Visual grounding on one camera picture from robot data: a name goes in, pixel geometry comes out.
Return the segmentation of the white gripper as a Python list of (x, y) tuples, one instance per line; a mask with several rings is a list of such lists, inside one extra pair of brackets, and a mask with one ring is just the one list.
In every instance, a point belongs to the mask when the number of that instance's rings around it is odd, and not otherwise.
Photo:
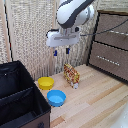
[[(64, 45), (73, 45), (79, 42), (79, 32), (70, 29), (52, 29), (47, 32), (46, 45), (48, 47), (58, 47)], [(71, 47), (66, 48), (66, 54), (69, 55)], [(54, 48), (53, 56), (57, 57), (58, 51)]]

